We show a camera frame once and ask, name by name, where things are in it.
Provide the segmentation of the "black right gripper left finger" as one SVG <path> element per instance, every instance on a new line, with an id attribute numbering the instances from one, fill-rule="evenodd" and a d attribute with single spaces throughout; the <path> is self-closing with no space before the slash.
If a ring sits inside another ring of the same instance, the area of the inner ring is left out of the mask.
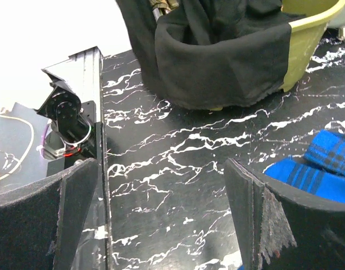
<path id="1" fill-rule="evenodd" d="M 0 194 L 0 269 L 70 269 L 97 179 L 86 159 Z"/>

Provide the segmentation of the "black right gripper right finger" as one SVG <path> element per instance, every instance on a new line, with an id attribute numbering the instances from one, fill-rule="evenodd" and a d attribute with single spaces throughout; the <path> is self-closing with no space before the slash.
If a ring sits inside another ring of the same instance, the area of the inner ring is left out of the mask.
<path id="1" fill-rule="evenodd" d="M 225 163 L 244 269 L 345 269 L 345 204 Z"/>

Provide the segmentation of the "black shirt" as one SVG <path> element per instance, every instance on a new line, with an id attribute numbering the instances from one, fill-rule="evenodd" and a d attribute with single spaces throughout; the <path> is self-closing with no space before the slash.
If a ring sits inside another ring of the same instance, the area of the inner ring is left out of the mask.
<path id="1" fill-rule="evenodd" d="M 187 109 L 249 106 L 281 89 L 290 23 L 281 1 L 180 1 L 155 18 L 118 1 L 144 86 Z"/>

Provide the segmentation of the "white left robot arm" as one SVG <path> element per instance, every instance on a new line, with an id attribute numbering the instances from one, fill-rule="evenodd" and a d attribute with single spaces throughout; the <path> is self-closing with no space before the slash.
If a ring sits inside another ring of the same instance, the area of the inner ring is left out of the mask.
<path id="1" fill-rule="evenodd" d="M 49 85 L 53 90 L 35 112 L 51 120 L 52 130 L 65 145 L 62 156 L 69 158 L 80 155 L 84 158 L 95 158 L 96 129 L 93 120 L 89 118 L 92 113 L 84 115 L 80 98 L 64 79 L 47 69 L 42 69 L 42 72 L 50 78 Z"/>

